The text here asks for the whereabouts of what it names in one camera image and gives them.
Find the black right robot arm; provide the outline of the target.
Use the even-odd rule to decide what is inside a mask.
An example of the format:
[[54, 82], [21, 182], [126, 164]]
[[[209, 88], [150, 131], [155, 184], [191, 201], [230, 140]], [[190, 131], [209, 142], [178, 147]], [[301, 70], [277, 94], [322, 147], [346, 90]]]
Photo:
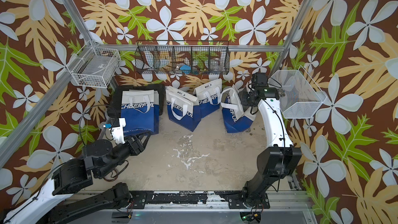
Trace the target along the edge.
[[266, 192], [274, 183], [292, 175], [301, 159], [300, 148], [294, 147], [285, 124], [278, 91], [276, 88], [262, 88], [260, 91], [243, 91], [239, 94], [242, 104], [249, 109], [256, 107], [261, 114], [266, 149], [257, 157], [257, 173], [243, 187], [243, 202], [247, 207], [265, 205]]

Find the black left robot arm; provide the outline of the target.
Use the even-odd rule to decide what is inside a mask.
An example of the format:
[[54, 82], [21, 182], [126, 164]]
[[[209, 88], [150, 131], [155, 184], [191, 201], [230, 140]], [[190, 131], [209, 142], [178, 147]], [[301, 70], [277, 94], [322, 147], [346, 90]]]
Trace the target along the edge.
[[62, 202], [91, 186], [93, 179], [104, 179], [130, 156], [143, 152], [151, 137], [149, 131], [127, 138], [113, 146], [105, 139], [82, 149], [82, 155], [55, 167], [39, 191], [16, 209], [1, 213], [2, 224], [67, 224], [104, 209], [118, 209], [132, 204], [127, 184], [118, 183], [109, 190], [78, 202]]

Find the narrow takeout bag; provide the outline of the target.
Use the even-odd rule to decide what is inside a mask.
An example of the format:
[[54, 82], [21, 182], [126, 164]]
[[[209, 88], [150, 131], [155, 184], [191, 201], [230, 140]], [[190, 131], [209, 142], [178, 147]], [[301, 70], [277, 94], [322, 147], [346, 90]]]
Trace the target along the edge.
[[199, 99], [172, 86], [165, 92], [169, 120], [193, 132], [202, 119]]

